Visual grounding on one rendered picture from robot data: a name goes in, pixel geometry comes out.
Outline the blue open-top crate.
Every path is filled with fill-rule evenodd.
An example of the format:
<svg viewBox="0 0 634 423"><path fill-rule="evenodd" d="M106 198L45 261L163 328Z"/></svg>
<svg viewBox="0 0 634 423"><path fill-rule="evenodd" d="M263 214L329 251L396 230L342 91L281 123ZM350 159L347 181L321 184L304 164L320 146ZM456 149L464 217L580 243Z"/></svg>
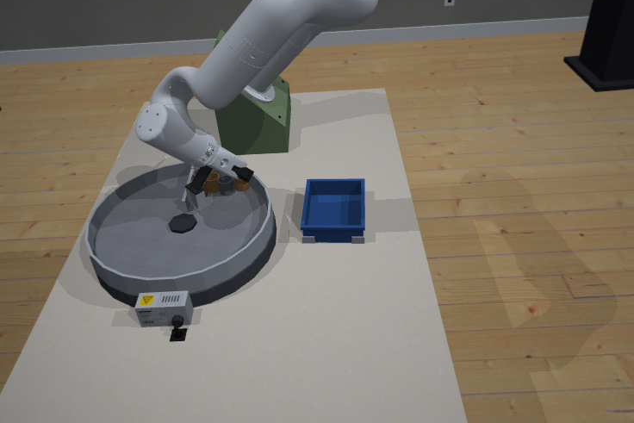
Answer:
<svg viewBox="0 0 634 423"><path fill-rule="evenodd" d="M302 244L364 244L364 179L307 179Z"/></svg>

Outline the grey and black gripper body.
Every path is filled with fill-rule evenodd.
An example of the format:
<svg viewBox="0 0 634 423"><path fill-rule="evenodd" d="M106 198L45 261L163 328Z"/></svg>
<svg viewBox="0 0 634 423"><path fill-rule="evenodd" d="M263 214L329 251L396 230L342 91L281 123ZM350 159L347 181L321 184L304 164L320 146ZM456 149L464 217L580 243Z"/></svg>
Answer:
<svg viewBox="0 0 634 423"><path fill-rule="evenodd" d="M217 142L215 141L214 153L211 154L205 165L229 177L239 179L235 171L232 171L232 168L234 165L237 167L246 167L247 162L229 152L227 149L217 145Z"/></svg>

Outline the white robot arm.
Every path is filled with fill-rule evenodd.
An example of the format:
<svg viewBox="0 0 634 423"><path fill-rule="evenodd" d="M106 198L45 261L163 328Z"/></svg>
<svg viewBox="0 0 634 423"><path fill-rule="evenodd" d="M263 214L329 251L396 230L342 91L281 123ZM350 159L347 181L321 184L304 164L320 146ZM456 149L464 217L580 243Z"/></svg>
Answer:
<svg viewBox="0 0 634 423"><path fill-rule="evenodd" d="M215 139L190 119L187 106L193 96L213 110L225 108L240 92L272 102L272 82L313 38L363 22L377 2L252 0L199 68L178 67L164 77L138 118L138 138L188 165L205 165ZM198 209L207 205L202 186L211 171L200 167L185 185L188 201Z"/></svg>

